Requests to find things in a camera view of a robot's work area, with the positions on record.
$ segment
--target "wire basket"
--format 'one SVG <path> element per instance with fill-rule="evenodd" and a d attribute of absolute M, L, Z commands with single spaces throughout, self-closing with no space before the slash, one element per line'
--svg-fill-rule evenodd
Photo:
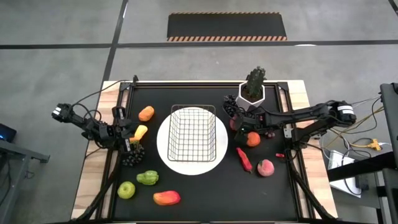
<path fill-rule="evenodd" d="M 170 161 L 211 162 L 216 159 L 216 108 L 173 105 L 170 115 Z"/>

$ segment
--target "green pepper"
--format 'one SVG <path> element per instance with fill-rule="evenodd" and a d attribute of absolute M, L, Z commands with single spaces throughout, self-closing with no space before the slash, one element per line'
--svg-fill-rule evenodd
<path fill-rule="evenodd" d="M 137 175 L 137 181 L 145 185 L 154 185 L 159 179 L 156 171 L 148 170 L 143 174 Z"/>

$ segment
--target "white pot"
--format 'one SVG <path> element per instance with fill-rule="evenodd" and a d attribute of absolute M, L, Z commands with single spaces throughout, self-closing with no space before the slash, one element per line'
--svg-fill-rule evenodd
<path fill-rule="evenodd" d="M 262 85 L 262 98 L 260 100 L 252 103 L 247 99 L 243 98 L 243 96 L 241 95 L 241 91 L 242 91 L 242 86 L 246 83 L 247 81 L 239 85 L 239 94 L 238 97 L 236 97 L 236 103 L 238 104 L 238 106 L 242 107 L 245 111 L 247 111 L 250 106 L 255 106 L 255 107 L 260 106 L 261 103 L 266 99 L 266 88 L 263 85 Z"/>

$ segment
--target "potted plant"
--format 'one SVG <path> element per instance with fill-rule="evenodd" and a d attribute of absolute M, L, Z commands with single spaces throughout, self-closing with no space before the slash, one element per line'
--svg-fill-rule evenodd
<path fill-rule="evenodd" d="M 266 99 L 266 89 L 262 85 L 266 71 L 255 68 L 247 77 L 247 81 L 239 85 L 239 94 L 236 103 L 247 111 L 251 106 L 258 107 Z"/>

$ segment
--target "green apple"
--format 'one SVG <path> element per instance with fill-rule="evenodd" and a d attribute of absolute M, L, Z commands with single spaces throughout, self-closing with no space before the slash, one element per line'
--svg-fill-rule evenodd
<path fill-rule="evenodd" d="M 123 182 L 118 189 L 118 195 L 123 199 L 131 198 L 135 192 L 136 186 L 134 186 L 130 181 Z"/>

